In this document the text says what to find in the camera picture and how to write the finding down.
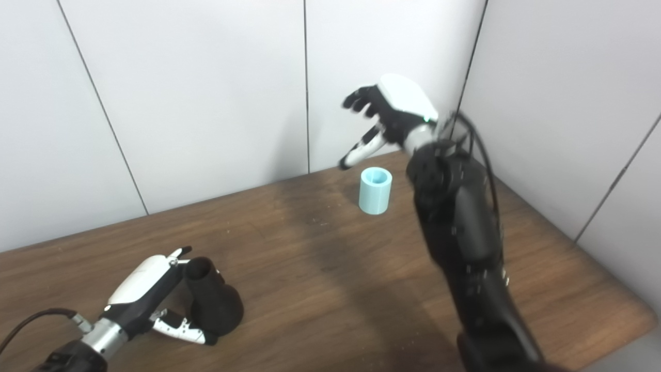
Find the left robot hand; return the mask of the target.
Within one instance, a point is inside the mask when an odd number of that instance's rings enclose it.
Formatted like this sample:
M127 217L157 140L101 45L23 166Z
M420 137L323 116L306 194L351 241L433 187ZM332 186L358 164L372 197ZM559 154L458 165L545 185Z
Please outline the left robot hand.
M182 256L191 251L191 246L185 246L168 256L147 257L109 297L101 318L118 325L129 340L156 330L191 343L217 344L217 336L193 325L186 316L158 309L182 281L184 268L189 262Z

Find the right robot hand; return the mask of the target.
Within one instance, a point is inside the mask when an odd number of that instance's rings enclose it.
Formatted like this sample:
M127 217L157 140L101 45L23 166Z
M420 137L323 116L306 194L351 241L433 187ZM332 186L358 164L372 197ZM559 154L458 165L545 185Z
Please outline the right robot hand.
M385 144L395 144L412 158L417 150L435 141L439 112L413 80L388 73L375 85L349 94L342 108L377 118L377 123L339 160L338 167L350 169L372 156Z

